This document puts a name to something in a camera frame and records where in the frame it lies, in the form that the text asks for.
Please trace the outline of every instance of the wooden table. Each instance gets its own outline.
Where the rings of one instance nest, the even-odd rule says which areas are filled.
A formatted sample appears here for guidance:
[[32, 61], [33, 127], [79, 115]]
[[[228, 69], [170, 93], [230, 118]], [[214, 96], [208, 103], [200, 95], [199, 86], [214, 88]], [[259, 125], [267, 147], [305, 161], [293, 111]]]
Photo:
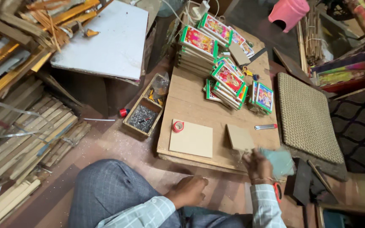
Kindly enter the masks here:
[[[257, 53], [264, 48], [264, 43], [256, 37], [235, 27], [236, 31], [246, 40], [254, 43], [253, 50]], [[272, 88], [269, 75], [267, 52], [248, 65], [248, 69], [261, 76], [261, 82]], [[244, 78], [247, 85], [252, 84], [252, 78]], [[202, 88], [205, 85], [203, 78], [174, 68], [170, 82], [169, 94], [165, 106], [163, 122], [157, 152], [159, 157], [175, 163], [199, 166], [223, 172], [247, 175], [246, 168], [236, 157], [232, 150], [226, 124], [247, 128], [253, 138], [256, 147], [266, 149], [278, 149], [280, 140], [278, 129], [256, 131], [254, 126], [276, 123], [275, 107], [270, 115], [256, 116], [244, 105], [239, 111], [230, 110], [221, 103], [205, 99]], [[169, 151], [171, 125], [173, 119], [188, 121], [191, 123], [213, 128], [212, 158], [205, 158], [179, 152]]]

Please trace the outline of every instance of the knee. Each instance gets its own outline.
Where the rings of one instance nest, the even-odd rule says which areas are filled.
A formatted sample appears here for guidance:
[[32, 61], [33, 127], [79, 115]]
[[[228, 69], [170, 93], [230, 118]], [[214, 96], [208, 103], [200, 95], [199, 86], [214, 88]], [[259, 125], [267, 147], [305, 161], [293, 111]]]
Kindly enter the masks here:
[[117, 159], [102, 159], [96, 161], [80, 171], [77, 175], [77, 182], [86, 180], [100, 180], [102, 175], [113, 173], [117, 175], [127, 175], [126, 170], [131, 169], [127, 164]]

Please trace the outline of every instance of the pink plastic stool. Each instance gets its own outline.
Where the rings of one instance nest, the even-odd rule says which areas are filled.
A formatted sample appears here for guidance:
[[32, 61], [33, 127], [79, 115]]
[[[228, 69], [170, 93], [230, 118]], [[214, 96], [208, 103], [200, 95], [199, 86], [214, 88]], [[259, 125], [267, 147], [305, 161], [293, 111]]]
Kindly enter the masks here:
[[284, 21], [286, 27], [284, 33], [289, 32], [307, 14], [309, 5], [306, 0], [279, 0], [272, 9], [268, 20], [273, 23], [276, 20]]

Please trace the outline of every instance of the plastic bag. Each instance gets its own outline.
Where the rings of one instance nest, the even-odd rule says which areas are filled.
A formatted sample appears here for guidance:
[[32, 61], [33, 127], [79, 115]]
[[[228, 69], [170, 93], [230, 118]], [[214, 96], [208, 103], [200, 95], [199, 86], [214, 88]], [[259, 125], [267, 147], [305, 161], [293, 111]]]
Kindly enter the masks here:
[[295, 174], [295, 163], [288, 151], [283, 148], [276, 151], [259, 148], [259, 151], [270, 161], [274, 179], [280, 180], [282, 176], [291, 176]]
[[167, 72], [164, 74], [164, 76], [157, 77], [152, 84], [154, 90], [153, 99], [158, 99], [164, 95], [167, 95], [169, 86], [170, 86], [170, 79], [168, 77]]

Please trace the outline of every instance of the man's hand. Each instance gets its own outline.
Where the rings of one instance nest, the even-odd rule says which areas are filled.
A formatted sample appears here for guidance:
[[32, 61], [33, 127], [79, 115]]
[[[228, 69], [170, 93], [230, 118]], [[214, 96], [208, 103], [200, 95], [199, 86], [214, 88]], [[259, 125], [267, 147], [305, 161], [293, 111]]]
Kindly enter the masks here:
[[202, 191], [207, 185], [208, 180], [202, 176], [187, 176], [164, 196], [174, 203], [176, 210], [183, 206], [196, 206], [204, 200]]
[[258, 149], [253, 149], [253, 153], [244, 154], [242, 157], [243, 163], [249, 173], [249, 178], [252, 185], [271, 184], [272, 165], [270, 161], [261, 155]]

